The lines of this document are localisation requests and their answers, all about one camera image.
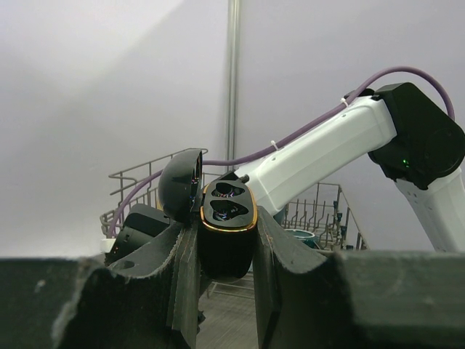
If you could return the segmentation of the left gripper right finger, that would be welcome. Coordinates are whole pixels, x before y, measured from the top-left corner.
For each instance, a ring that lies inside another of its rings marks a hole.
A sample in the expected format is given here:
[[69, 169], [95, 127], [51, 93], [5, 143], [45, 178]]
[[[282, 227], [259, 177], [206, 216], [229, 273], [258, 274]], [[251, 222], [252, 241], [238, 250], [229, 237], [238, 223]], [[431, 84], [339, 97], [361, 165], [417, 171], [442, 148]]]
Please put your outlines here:
[[258, 211], [253, 262], [261, 348], [462, 348], [464, 255], [324, 256]]

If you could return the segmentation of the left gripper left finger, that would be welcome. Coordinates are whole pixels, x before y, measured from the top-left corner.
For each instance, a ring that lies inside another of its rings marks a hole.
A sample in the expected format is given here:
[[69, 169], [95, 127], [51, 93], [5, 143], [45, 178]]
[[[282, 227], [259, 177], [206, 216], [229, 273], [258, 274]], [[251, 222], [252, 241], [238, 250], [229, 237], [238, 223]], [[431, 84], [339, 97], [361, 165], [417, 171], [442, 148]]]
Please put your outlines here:
[[196, 226], [174, 224], [104, 266], [92, 258], [1, 260], [3, 348], [194, 348]]

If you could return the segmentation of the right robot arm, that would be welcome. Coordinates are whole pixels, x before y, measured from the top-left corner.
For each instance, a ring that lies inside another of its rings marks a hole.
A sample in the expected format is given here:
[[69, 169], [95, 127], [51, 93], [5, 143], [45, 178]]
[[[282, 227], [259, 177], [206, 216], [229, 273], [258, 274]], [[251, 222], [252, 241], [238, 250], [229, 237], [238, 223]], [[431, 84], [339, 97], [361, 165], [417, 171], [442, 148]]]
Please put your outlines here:
[[464, 250], [464, 131], [410, 83], [357, 97], [313, 130], [225, 179], [243, 180], [256, 203], [274, 215], [363, 155], [394, 181], [437, 251]]

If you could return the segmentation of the black earbud charging case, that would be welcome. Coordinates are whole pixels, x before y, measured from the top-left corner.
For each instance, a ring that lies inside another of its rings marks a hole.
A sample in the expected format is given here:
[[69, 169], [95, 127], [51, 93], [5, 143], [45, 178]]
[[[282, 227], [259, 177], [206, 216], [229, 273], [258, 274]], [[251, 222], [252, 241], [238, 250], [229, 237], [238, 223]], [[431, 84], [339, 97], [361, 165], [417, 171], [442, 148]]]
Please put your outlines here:
[[163, 212], [176, 222], [196, 222], [198, 258], [215, 281], [243, 278], [254, 256], [258, 209], [248, 176], [227, 172], [202, 183], [203, 154], [190, 149], [174, 156], [158, 182]]

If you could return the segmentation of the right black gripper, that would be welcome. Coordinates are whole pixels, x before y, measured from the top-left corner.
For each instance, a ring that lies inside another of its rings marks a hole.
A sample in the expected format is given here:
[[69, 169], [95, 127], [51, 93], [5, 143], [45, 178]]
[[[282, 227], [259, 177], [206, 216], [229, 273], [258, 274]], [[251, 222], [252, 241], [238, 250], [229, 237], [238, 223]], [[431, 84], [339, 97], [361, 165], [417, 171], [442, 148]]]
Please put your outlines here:
[[139, 249], [170, 224], [171, 220], [160, 209], [146, 204], [134, 205], [129, 210], [111, 250], [105, 253], [105, 266]]

